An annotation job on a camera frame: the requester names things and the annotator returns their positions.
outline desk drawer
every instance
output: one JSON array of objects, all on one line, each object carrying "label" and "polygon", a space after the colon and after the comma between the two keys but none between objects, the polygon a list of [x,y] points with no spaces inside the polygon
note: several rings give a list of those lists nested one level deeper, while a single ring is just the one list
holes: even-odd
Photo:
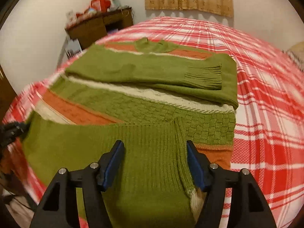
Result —
[{"label": "desk drawer", "polygon": [[107,35],[102,17],[84,21],[69,29],[67,33],[71,39],[78,39],[81,49],[88,48],[96,40]]},{"label": "desk drawer", "polygon": [[105,25],[109,25],[109,24],[112,24],[114,22],[120,21],[122,19],[123,19],[123,14],[122,13],[111,14],[111,15],[105,16],[103,18],[103,23]]}]

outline wooden desk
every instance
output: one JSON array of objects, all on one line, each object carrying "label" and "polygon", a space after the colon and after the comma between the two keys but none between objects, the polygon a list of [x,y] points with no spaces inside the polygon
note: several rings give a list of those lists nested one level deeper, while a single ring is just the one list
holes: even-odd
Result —
[{"label": "wooden desk", "polygon": [[85,49],[96,40],[107,36],[107,30],[121,30],[132,25],[132,8],[126,8],[100,13],[89,20],[66,29],[66,33],[71,39],[78,39],[81,48]]}]

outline plaid bedspread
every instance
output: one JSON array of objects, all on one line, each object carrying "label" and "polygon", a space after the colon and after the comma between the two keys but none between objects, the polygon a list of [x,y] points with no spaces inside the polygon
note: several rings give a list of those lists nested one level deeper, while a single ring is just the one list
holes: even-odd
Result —
[{"label": "plaid bedspread", "polygon": [[[237,63],[238,102],[231,169],[248,168],[276,220],[284,228],[304,203],[304,83],[291,59],[270,44],[221,24],[158,17],[97,41],[165,39],[229,54]],[[28,85],[13,101],[4,122],[23,121],[47,88],[77,57],[49,78]],[[45,186],[27,166],[25,188],[39,201]],[[231,190],[227,190],[220,227],[226,227]],[[87,223],[81,220],[82,227]]]}]

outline blue gripper pad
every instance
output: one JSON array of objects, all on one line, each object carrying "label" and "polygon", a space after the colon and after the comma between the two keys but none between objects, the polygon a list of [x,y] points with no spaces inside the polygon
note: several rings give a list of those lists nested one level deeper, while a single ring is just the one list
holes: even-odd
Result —
[{"label": "blue gripper pad", "polygon": [[118,142],[118,147],[116,148],[110,162],[104,173],[104,182],[102,184],[103,188],[106,190],[112,186],[114,178],[118,172],[119,166],[125,155],[125,147],[122,141]]},{"label": "blue gripper pad", "polygon": [[192,175],[192,179],[194,181],[194,185],[199,187],[202,191],[208,187],[204,181],[204,171],[199,163],[198,158],[196,157],[199,153],[196,150],[194,144],[191,142],[187,142],[187,150],[188,150],[188,166]]}]

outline bolt head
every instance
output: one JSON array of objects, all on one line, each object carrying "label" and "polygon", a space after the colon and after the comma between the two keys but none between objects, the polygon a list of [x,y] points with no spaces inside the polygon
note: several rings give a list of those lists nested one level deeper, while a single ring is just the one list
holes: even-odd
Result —
[{"label": "bolt head", "polygon": [[242,169],[242,173],[243,173],[244,175],[249,175],[249,174],[250,174],[250,171],[249,171],[248,169],[244,168],[244,169]]},{"label": "bolt head", "polygon": [[58,173],[60,174],[60,175],[63,175],[64,173],[66,173],[66,169],[65,168],[61,168],[59,171],[58,171]]},{"label": "bolt head", "polygon": [[219,165],[217,164],[217,163],[211,163],[210,164],[210,168],[212,168],[212,169],[217,169],[219,167]]},{"label": "bolt head", "polygon": [[93,162],[92,164],[90,164],[90,167],[91,167],[92,169],[96,169],[96,168],[98,167],[98,163]]}]

